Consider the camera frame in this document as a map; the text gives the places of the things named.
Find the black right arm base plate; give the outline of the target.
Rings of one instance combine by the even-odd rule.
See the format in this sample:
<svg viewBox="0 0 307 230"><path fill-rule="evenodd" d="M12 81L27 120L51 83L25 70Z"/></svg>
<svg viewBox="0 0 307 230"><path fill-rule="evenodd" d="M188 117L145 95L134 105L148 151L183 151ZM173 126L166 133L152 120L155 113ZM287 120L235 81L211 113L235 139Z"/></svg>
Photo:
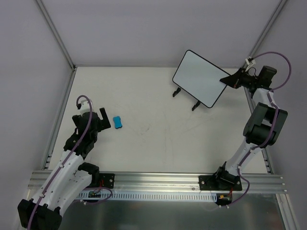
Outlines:
<svg viewBox="0 0 307 230"><path fill-rule="evenodd" d="M200 175L199 186L201 191L242 191L241 179L239 176L232 178L217 178L214 175Z"/></svg>

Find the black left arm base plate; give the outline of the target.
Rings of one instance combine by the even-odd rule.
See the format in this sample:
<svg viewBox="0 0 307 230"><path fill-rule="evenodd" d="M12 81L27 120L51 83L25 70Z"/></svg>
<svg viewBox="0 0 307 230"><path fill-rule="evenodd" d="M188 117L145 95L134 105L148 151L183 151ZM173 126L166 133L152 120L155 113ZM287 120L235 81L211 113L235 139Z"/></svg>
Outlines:
<svg viewBox="0 0 307 230"><path fill-rule="evenodd" d="M115 174L114 173L100 173L98 180L98 187L104 187L113 189L115 183Z"/></svg>

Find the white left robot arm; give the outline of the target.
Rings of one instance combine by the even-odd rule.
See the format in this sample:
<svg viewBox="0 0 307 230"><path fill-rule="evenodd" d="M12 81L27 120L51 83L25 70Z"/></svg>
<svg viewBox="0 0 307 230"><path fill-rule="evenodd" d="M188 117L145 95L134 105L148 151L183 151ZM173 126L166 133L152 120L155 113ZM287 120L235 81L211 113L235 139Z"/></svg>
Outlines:
<svg viewBox="0 0 307 230"><path fill-rule="evenodd" d="M85 162L97 142L98 133L111 127L104 108L101 117L79 105L80 115L72 120L76 126L67 139L56 168L29 200L22 199L17 207L21 226L28 230L57 230L67 208L87 187L101 181L99 167Z"/></svg>

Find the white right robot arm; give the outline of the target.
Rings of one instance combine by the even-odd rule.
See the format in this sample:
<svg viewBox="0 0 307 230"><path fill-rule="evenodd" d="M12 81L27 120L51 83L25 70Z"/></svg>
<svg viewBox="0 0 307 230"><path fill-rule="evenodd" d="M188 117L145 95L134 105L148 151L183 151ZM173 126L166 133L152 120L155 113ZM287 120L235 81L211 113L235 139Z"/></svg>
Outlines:
<svg viewBox="0 0 307 230"><path fill-rule="evenodd" d="M276 69L263 66L259 75L250 76L245 68L240 68L220 80L234 89L247 88L256 106L244 127L242 144L209 180L218 190L232 190L240 185L241 171L258 152L276 142L283 128L288 112L277 106L270 88L276 73Z"/></svg>

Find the small white whiteboard black frame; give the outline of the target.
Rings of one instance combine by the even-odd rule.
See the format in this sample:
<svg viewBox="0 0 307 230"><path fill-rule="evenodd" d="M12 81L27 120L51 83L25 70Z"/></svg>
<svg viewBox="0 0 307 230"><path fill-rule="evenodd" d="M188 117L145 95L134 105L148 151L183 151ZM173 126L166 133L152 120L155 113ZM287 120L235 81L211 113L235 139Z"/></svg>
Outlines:
<svg viewBox="0 0 307 230"><path fill-rule="evenodd" d="M226 88L219 80L228 76L230 74L222 68L187 50L172 82L207 108L212 108Z"/></svg>

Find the blue whiteboard eraser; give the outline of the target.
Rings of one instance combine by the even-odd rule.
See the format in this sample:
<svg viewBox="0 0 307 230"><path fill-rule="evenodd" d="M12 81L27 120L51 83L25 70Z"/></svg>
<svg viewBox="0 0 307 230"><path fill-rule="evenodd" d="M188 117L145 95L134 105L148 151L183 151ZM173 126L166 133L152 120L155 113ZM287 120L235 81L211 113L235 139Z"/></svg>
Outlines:
<svg viewBox="0 0 307 230"><path fill-rule="evenodd" d="M120 116L113 117L113 122L115 129L120 129L123 127Z"/></svg>

